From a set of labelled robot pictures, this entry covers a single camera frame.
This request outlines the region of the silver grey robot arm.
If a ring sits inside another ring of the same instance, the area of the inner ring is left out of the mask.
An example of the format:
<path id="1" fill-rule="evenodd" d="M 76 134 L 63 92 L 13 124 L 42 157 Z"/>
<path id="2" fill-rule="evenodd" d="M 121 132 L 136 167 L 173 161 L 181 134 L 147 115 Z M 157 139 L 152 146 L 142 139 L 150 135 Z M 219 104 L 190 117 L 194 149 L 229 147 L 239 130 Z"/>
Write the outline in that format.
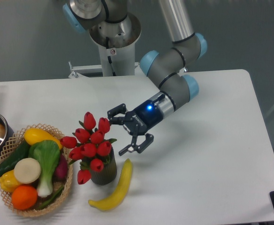
<path id="1" fill-rule="evenodd" d="M 194 32 L 183 1 L 161 0 L 159 5 L 173 46 L 164 54 L 150 51 L 139 62 L 159 92 L 131 111 L 121 104 L 107 113 L 111 124 L 122 125 L 132 136 L 120 155 L 143 152 L 154 139 L 148 131 L 199 92 L 196 80 L 179 75 L 179 71 L 206 53 L 207 42 Z M 128 12 L 127 1 L 68 0 L 63 12 L 77 32 L 88 31 L 98 46 L 103 76 L 134 75 L 135 43 L 141 35 L 141 24 Z"/>

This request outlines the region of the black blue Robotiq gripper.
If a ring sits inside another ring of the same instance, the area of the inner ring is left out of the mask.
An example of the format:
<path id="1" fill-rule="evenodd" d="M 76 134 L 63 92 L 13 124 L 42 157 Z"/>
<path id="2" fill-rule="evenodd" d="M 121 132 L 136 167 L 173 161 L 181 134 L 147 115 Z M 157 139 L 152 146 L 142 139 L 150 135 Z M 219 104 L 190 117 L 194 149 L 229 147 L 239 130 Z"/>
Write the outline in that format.
<path id="1" fill-rule="evenodd" d="M 123 125 L 130 135 L 135 134 L 131 143 L 121 149 L 118 154 L 122 156 L 127 152 L 135 151 L 141 154 L 154 141 L 154 136 L 146 133 L 162 121 L 163 114 L 152 100 L 147 100 L 132 111 L 126 112 L 124 103 L 107 112 L 110 125 Z M 141 144 L 137 144 L 139 135 L 145 135 L 145 140 Z"/>

